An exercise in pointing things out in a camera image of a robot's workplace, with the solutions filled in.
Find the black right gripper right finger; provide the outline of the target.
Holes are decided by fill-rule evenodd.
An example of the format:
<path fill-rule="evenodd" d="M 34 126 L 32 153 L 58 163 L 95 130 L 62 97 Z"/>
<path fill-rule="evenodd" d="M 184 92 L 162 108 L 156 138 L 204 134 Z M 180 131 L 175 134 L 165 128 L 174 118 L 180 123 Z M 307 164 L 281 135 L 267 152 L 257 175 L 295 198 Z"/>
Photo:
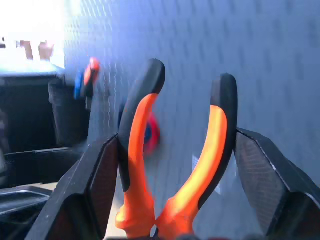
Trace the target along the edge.
<path fill-rule="evenodd" d="M 320 187 L 257 132 L 237 129 L 234 154 L 267 240 L 320 240 Z"/>

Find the orange and black pliers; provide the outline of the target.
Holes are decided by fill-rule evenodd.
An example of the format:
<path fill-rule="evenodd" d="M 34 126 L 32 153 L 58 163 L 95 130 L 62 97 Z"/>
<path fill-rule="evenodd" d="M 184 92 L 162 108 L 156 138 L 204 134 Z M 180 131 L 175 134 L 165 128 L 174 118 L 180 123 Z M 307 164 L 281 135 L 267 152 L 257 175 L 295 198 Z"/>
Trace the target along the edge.
<path fill-rule="evenodd" d="M 148 117 L 165 79 L 163 62 L 148 60 L 128 95 L 118 130 L 124 204 L 116 215 L 115 225 L 130 239 L 148 237 L 153 227 L 162 240 L 192 235 L 194 219 L 222 179 L 236 143 L 237 82 L 233 75 L 224 73 L 212 82 L 201 156 L 188 180 L 156 217 L 154 200 L 147 189 L 143 152 Z"/>

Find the red tape roll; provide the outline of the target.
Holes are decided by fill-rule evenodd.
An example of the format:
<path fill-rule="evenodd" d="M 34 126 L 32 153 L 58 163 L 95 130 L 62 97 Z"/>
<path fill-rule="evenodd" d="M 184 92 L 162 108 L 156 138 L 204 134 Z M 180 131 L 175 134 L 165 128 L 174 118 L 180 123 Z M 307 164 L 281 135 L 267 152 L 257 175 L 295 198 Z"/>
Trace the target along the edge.
<path fill-rule="evenodd" d="M 160 129 L 157 118 L 153 112 L 150 113 L 144 134 L 143 153 L 146 156 L 152 154 L 160 142 Z"/>

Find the black tray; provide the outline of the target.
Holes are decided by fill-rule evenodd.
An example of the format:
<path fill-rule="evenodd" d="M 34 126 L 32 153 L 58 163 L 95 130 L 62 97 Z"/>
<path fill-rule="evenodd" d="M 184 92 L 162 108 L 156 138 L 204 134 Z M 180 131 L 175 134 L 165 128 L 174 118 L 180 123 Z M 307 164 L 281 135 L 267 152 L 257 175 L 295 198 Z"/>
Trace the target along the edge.
<path fill-rule="evenodd" d="M 31 185 L 0 189 L 0 240 L 24 240 L 52 192 Z"/>

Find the orange and blue hanging tool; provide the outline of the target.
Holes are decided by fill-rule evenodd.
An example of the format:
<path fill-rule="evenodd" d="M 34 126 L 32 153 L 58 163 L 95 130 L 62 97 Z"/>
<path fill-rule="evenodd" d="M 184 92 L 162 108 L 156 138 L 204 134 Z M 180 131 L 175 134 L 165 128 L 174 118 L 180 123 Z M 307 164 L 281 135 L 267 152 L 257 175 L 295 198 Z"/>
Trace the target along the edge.
<path fill-rule="evenodd" d="M 85 108 L 90 111 L 94 96 L 94 86 L 100 72 L 100 62 L 91 57 L 86 69 L 78 72 L 74 80 L 73 96 L 75 100 L 85 99 Z"/>

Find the grey pegboard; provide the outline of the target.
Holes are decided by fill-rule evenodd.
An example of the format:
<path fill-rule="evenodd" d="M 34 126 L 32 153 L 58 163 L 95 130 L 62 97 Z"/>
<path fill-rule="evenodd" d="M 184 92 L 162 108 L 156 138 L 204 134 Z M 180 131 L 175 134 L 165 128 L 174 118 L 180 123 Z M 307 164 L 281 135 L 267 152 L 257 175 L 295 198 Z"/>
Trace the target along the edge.
<path fill-rule="evenodd" d="M 147 60 L 166 67 L 145 159 L 159 215 L 201 155 L 212 81 L 232 74 L 238 126 L 270 138 L 320 186 L 320 0 L 65 0 L 65 75 L 100 61 L 88 141 L 112 136 Z"/>

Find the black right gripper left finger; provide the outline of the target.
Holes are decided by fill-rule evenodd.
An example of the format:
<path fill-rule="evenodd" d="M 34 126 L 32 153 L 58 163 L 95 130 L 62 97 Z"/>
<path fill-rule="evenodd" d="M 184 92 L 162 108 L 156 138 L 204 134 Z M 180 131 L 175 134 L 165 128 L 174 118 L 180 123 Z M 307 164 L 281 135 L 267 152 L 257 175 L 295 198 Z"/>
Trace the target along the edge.
<path fill-rule="evenodd" d="M 118 137 L 90 144 L 58 182 L 25 240 L 103 240 L 115 195 Z"/>

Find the black storage bin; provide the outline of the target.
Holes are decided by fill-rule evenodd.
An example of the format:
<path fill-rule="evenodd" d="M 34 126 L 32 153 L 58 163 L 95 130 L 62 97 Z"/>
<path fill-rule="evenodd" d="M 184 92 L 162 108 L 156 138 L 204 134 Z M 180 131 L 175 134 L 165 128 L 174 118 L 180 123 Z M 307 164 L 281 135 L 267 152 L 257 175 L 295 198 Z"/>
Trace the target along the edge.
<path fill-rule="evenodd" d="M 89 120 L 63 68 L 0 62 L 0 189 L 58 182 L 81 158 Z"/>

